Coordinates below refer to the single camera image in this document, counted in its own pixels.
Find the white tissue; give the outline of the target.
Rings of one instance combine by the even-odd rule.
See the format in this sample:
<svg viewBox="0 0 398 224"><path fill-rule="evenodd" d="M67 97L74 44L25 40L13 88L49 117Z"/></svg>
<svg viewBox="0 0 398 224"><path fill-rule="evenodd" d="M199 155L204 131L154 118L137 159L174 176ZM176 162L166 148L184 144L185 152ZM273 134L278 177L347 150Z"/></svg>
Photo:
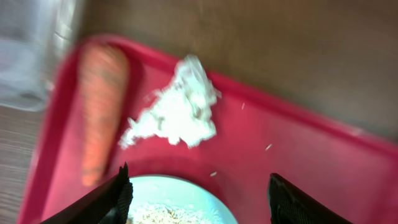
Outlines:
<svg viewBox="0 0 398 224"><path fill-rule="evenodd" d="M170 83L154 94L156 100L136 120L127 119L129 127L119 140L121 148L152 136L166 138L171 145L183 141L191 148L216 136L211 107L221 92L208 79L198 57L188 55L179 61Z"/></svg>

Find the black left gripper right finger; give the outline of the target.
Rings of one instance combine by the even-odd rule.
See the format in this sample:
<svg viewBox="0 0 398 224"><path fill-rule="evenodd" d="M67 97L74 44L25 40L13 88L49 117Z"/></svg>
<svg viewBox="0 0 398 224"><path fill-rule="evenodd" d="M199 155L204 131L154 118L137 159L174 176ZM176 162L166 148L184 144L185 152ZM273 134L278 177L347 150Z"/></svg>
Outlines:
<svg viewBox="0 0 398 224"><path fill-rule="evenodd" d="M281 175L270 175L267 199L272 224L351 224Z"/></svg>

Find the orange carrot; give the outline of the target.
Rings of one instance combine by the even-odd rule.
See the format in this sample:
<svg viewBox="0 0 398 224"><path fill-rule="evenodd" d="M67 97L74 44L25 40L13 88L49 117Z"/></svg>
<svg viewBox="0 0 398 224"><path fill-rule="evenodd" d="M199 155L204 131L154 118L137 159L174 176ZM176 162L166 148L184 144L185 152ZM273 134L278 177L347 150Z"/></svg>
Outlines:
<svg viewBox="0 0 398 224"><path fill-rule="evenodd" d="M129 62L117 47L87 45L79 64L83 112L82 184L100 181L119 126L129 84Z"/></svg>

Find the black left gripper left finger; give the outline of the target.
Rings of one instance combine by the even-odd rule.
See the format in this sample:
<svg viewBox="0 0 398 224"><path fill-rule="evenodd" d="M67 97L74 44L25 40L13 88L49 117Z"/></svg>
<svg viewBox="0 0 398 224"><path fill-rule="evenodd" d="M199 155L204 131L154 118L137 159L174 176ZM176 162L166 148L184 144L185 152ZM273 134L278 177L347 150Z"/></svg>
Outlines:
<svg viewBox="0 0 398 224"><path fill-rule="evenodd" d="M42 224L126 224L133 199L127 164L117 175Z"/></svg>

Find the light blue plate with rice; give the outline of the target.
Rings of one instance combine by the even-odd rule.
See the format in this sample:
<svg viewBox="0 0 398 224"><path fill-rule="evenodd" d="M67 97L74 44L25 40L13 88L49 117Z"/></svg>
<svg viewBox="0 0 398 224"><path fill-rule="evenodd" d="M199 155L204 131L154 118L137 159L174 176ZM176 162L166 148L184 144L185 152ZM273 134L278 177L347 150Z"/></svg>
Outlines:
<svg viewBox="0 0 398 224"><path fill-rule="evenodd" d="M128 223L237 224L227 206L189 181L164 175L131 177Z"/></svg>

